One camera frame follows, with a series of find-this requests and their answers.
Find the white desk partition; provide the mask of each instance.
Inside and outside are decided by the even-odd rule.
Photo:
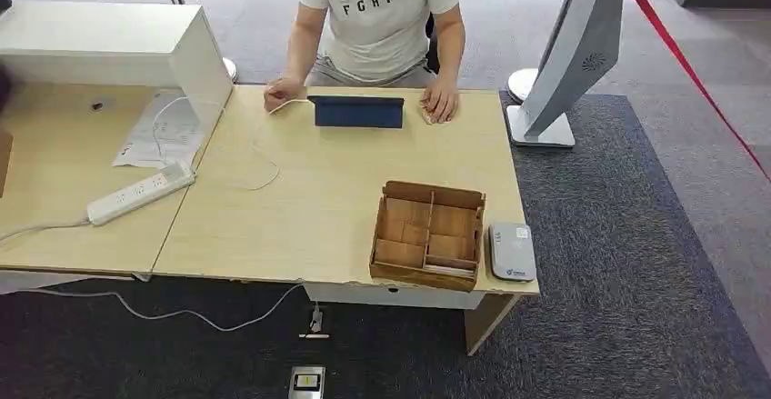
[[[232,89],[200,5],[20,1],[0,62],[26,82],[180,87],[207,132]]]

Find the man's left hand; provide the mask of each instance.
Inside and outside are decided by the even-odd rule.
[[[442,124],[453,120],[458,107],[455,78],[440,74],[423,92],[420,105],[431,116],[433,122]]]

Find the red barrier rope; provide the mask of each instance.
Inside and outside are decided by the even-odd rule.
[[[683,69],[685,69],[688,76],[691,77],[691,80],[694,82],[694,84],[696,84],[696,87],[698,87],[698,89],[701,91],[701,94],[704,95],[704,97],[709,102],[709,104],[712,105],[713,108],[715,108],[717,115],[720,116],[720,119],[723,121],[723,123],[725,123],[726,126],[728,126],[728,129],[731,130],[731,133],[734,134],[734,137],[736,137],[736,140],[738,140],[739,143],[742,145],[742,147],[745,148],[749,156],[752,158],[752,161],[754,161],[755,164],[757,165],[757,168],[759,168],[760,172],[763,173],[763,176],[766,177],[768,182],[771,182],[771,176],[768,175],[768,172],[766,172],[766,169],[764,169],[763,165],[760,164],[760,160],[757,158],[757,155],[755,155],[755,153],[752,151],[752,148],[747,144],[747,142],[745,142],[742,136],[739,135],[739,133],[736,131],[736,129],[734,129],[731,123],[728,122],[726,115],[724,115],[720,107],[717,106],[717,102],[715,102],[715,99],[713,99],[712,95],[710,95],[709,92],[707,92],[706,87],[704,87],[704,84],[702,84],[698,75],[696,75],[694,68],[691,67],[691,64],[688,63],[686,56],[683,55],[683,52],[677,46],[677,42],[675,42],[675,39],[672,38],[672,36],[669,34],[668,31],[666,31],[666,27],[661,22],[661,19],[658,18],[658,15],[656,15],[656,11],[654,11],[653,6],[650,5],[648,0],[636,0],[636,1],[637,1],[637,4],[640,5],[640,9],[643,10],[643,14],[646,15],[646,17],[648,18],[648,21],[650,21],[651,25],[653,25],[654,29],[661,37],[661,40],[664,41],[666,47],[668,47],[669,50],[672,51],[672,55],[674,55],[677,61],[680,62],[680,65],[683,66]]]

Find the white device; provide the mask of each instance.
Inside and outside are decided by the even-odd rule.
[[[618,60],[624,0],[564,0],[537,70],[514,72],[506,108],[516,145],[572,147],[565,112]]]
[[[322,399],[325,369],[321,366],[292,367],[289,399]]]
[[[118,190],[88,205],[88,220],[99,226],[130,213],[137,208],[150,204],[166,195],[189,186],[195,181],[195,173],[190,167],[174,163],[161,169],[134,185]]]
[[[526,224],[491,224],[490,264],[493,274],[510,281],[536,279],[536,257],[533,237]]]

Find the man's right hand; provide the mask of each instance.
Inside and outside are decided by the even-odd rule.
[[[265,110],[270,113],[292,99],[297,99],[305,91],[300,80],[282,76],[265,87]]]

